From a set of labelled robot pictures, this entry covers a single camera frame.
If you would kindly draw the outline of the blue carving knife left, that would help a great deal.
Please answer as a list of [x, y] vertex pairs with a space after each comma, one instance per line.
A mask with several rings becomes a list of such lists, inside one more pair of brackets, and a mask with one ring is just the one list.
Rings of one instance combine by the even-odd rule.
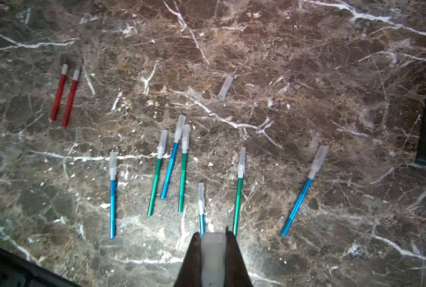
[[110, 153], [110, 239], [116, 236], [117, 153]]

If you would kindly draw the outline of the red carving knife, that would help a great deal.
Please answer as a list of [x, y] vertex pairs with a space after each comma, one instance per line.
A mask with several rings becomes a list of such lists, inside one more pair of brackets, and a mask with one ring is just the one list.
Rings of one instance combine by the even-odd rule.
[[63, 64], [62, 71], [61, 71], [61, 78], [59, 80], [59, 85], [58, 85], [58, 89], [57, 89], [57, 92], [56, 92], [54, 106], [53, 106], [52, 114], [51, 114], [51, 118], [50, 118], [52, 121], [56, 121], [56, 118], [57, 118], [59, 106], [60, 106], [60, 103], [61, 103], [62, 93], [63, 93], [63, 90], [64, 90], [64, 85], [65, 85], [65, 81], [66, 81], [66, 77], [67, 77], [67, 72], [68, 72], [68, 65]]
[[69, 118], [70, 118], [70, 114], [71, 114], [71, 110], [73, 108], [73, 102], [74, 102], [75, 92], [76, 92], [76, 89], [77, 89], [77, 84], [78, 84], [78, 81], [79, 81], [79, 76], [80, 76], [80, 71], [78, 69], [76, 69], [74, 71], [74, 74], [73, 74], [73, 82], [72, 82], [72, 85], [71, 85], [70, 94], [69, 94], [67, 106], [66, 106], [66, 109], [65, 109], [65, 114], [64, 114], [63, 121], [62, 121], [62, 127], [67, 127], [67, 124], [68, 124], [68, 121], [69, 121]]

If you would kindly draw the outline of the green carving knife right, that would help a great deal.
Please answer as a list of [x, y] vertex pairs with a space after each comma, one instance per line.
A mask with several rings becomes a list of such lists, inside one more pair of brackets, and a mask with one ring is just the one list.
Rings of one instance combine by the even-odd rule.
[[237, 167], [237, 190], [236, 190], [236, 202], [234, 207], [234, 221], [233, 221], [233, 234], [237, 236], [237, 231], [239, 227], [239, 220], [240, 220], [240, 199], [242, 194], [242, 186], [243, 186], [243, 179], [245, 175], [246, 170], [246, 148], [242, 147], [240, 151], [240, 159], [239, 164]]

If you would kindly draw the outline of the green carving knife middle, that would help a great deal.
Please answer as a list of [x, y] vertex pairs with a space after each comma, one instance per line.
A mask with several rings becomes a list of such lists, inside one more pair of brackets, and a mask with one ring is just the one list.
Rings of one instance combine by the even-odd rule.
[[182, 140], [181, 140], [182, 164], [181, 164], [181, 178], [180, 178], [179, 201], [178, 201], [179, 213], [182, 213], [184, 209], [185, 176], [186, 176], [186, 168], [187, 168], [187, 154], [189, 150], [189, 141], [190, 141], [190, 125], [184, 124]]

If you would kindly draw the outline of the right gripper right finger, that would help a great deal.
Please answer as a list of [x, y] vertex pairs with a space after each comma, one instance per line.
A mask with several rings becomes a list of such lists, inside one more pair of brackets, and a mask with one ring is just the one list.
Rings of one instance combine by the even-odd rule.
[[226, 287], [253, 287], [233, 232], [226, 228]]

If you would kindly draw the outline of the green carving knife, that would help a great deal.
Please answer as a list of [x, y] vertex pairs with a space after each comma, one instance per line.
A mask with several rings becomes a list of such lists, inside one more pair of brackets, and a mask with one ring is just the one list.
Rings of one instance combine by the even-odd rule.
[[158, 147], [157, 147], [157, 163], [156, 163], [156, 169], [155, 169], [155, 172], [154, 172], [150, 202], [149, 202], [149, 206], [148, 206], [148, 212], [147, 212], [148, 217], [153, 215], [154, 202], [155, 202], [155, 199], [156, 199], [156, 191], [157, 191], [157, 185], [158, 185], [158, 180], [159, 180], [159, 175], [160, 175], [160, 166], [161, 166], [164, 154], [165, 154], [167, 133], [168, 133], [167, 130], [161, 131], [159, 144], [158, 144]]
[[236, 190], [236, 202], [234, 207], [234, 221], [233, 221], [233, 234], [237, 236], [237, 231], [239, 227], [239, 220], [240, 220], [240, 199], [242, 194], [242, 186], [243, 186], [243, 179], [245, 175], [246, 170], [246, 148], [242, 147], [240, 151], [240, 159], [239, 164], [237, 167], [237, 190]]
[[181, 178], [180, 178], [179, 201], [178, 201], [179, 213], [182, 213], [184, 209], [185, 176], [186, 176], [186, 168], [187, 168], [187, 154], [189, 150], [189, 141], [190, 141], [190, 125], [184, 124], [182, 140], [181, 140], [182, 164], [181, 164]]

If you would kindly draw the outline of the blue carving knife right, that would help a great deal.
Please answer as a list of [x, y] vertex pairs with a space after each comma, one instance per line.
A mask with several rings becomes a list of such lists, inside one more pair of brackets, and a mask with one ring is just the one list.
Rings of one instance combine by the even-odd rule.
[[315, 158], [312, 162], [312, 165], [310, 167], [310, 171], [308, 173], [304, 186], [301, 192], [299, 193], [298, 198], [282, 228], [281, 235], [283, 237], [285, 237], [288, 234], [288, 231], [295, 220], [295, 217], [300, 209], [300, 206], [302, 205], [302, 202], [307, 194], [308, 189], [310, 188], [310, 185], [313, 179], [316, 177], [317, 173], [321, 170], [321, 167], [323, 165], [324, 160], [326, 159], [326, 155], [328, 151], [329, 151], [329, 147], [327, 145], [322, 145], [319, 147], [315, 155]]

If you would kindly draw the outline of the blue carving knife front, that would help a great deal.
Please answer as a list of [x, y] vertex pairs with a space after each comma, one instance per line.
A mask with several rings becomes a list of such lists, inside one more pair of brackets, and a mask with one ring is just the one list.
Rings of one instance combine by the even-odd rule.
[[199, 183], [198, 186], [199, 191], [199, 200], [198, 200], [198, 207], [199, 207], [199, 220], [200, 220], [200, 236], [203, 237], [205, 233], [205, 187], [204, 183]]

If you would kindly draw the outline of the black front mounting rail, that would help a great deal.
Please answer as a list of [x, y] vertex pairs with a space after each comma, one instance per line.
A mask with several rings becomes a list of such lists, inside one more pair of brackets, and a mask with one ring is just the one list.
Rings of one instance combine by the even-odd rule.
[[0, 248], [0, 287], [76, 286], [76, 283]]

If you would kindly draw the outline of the blue carving knife middle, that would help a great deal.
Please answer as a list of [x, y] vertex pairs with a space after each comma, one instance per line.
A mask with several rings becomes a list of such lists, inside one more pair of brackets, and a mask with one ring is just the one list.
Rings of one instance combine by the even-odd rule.
[[178, 145], [179, 145], [179, 141], [181, 140], [181, 136], [183, 134], [183, 127], [184, 127], [185, 119], [186, 119], [186, 116], [183, 115], [183, 114], [180, 114], [179, 117], [178, 117], [178, 123], [177, 123], [177, 128], [175, 129], [173, 147], [172, 147], [172, 151], [171, 151], [171, 157], [169, 159], [169, 164], [168, 164], [168, 167], [167, 167], [167, 172], [166, 172], [164, 185], [163, 185], [163, 189], [162, 189], [162, 194], [161, 194], [162, 200], [166, 198], [166, 194], [167, 194], [167, 191], [168, 191], [169, 182], [170, 182], [170, 179], [171, 179], [171, 173], [172, 173], [174, 161], [175, 161], [175, 158], [176, 158], [177, 148], [178, 148]]

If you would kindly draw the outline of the green carving knife left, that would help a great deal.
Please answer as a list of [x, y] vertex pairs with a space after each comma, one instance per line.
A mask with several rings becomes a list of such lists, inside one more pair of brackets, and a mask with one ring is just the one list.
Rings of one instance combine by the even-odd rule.
[[165, 154], [167, 133], [168, 133], [167, 130], [161, 131], [159, 144], [158, 144], [158, 147], [157, 147], [157, 163], [156, 163], [156, 169], [155, 169], [155, 172], [154, 172], [150, 202], [149, 202], [149, 206], [148, 206], [148, 212], [147, 212], [148, 217], [153, 215], [154, 202], [155, 202], [155, 199], [156, 199], [156, 191], [157, 191], [157, 185], [158, 185], [158, 180], [159, 180], [159, 175], [160, 175], [160, 166], [161, 166], [164, 154]]

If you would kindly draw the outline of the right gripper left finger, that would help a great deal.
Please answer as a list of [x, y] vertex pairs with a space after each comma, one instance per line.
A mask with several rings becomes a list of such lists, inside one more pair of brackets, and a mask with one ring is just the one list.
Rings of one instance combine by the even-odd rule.
[[174, 287], [201, 287], [201, 236], [193, 234]]

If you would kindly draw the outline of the translucent protective cap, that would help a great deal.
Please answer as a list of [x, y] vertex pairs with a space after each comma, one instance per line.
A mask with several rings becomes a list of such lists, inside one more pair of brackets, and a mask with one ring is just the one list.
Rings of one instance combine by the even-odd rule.
[[221, 100], [224, 100], [226, 98], [226, 95], [227, 95], [230, 87], [232, 86], [233, 81], [234, 81], [234, 76], [232, 76], [232, 75], [226, 76], [226, 79], [224, 80], [224, 83], [223, 83], [223, 85], [220, 89], [220, 92], [218, 94], [218, 97]]
[[205, 233], [201, 238], [203, 287], [224, 287], [226, 278], [226, 247], [225, 233]]

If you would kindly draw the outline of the blue carving knife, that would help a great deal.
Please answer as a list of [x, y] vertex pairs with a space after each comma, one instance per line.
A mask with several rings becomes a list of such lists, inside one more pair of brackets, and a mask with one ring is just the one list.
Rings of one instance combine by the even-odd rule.
[[199, 220], [200, 220], [200, 236], [203, 237], [205, 233], [205, 187], [204, 183], [199, 183], [198, 186], [199, 191], [199, 200], [198, 200], [198, 207], [199, 207]]
[[179, 141], [181, 140], [181, 136], [183, 134], [183, 127], [184, 127], [185, 119], [186, 119], [186, 116], [183, 115], [183, 114], [180, 114], [179, 117], [178, 117], [178, 123], [177, 123], [177, 128], [175, 129], [173, 147], [172, 147], [172, 151], [171, 151], [171, 157], [169, 159], [169, 164], [168, 164], [168, 167], [167, 167], [167, 172], [166, 172], [164, 185], [163, 185], [163, 189], [162, 189], [162, 194], [161, 194], [162, 200], [166, 198], [166, 194], [167, 194], [167, 191], [168, 191], [169, 182], [170, 182], [170, 179], [171, 179], [171, 173], [172, 173], [174, 161], [175, 161], [175, 158], [176, 158], [177, 148], [178, 148], [178, 145], [179, 145]]
[[110, 153], [110, 239], [116, 236], [117, 153]]
[[322, 145], [319, 147], [315, 155], [315, 158], [312, 162], [312, 165], [310, 167], [310, 171], [308, 173], [304, 186], [301, 192], [299, 193], [298, 198], [282, 228], [281, 235], [283, 237], [285, 237], [288, 234], [288, 231], [295, 220], [295, 217], [300, 209], [300, 206], [302, 205], [302, 202], [307, 194], [308, 189], [310, 188], [310, 185], [313, 179], [316, 177], [317, 173], [321, 170], [321, 167], [323, 165], [324, 160], [326, 159], [326, 155], [328, 151], [329, 151], [329, 147], [327, 145]]

